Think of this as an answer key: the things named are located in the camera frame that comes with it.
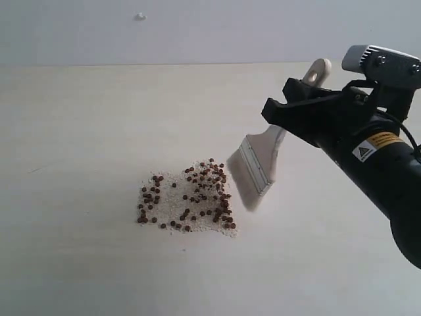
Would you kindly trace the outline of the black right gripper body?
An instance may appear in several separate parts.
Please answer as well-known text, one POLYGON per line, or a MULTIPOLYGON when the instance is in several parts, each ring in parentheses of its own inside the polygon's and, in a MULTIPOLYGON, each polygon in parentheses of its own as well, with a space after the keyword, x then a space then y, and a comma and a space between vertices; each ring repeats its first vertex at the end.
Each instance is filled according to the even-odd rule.
POLYGON ((386 86, 373 80, 352 80, 340 90, 315 85, 329 97, 323 102, 317 120, 315 145, 341 148, 369 131, 385 130, 400 134, 404 130, 411 104, 411 91, 386 86))

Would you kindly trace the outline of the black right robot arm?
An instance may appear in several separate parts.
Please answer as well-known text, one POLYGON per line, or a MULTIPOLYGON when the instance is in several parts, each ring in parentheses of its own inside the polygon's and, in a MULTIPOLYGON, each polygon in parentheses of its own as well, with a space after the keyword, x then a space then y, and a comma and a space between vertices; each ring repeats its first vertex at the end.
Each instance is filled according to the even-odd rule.
POLYGON ((268 98, 262 116, 321 149, 388 218, 399 251, 420 266, 420 152, 405 127, 378 110, 380 85, 352 80, 341 90, 289 78, 285 103, 268 98))

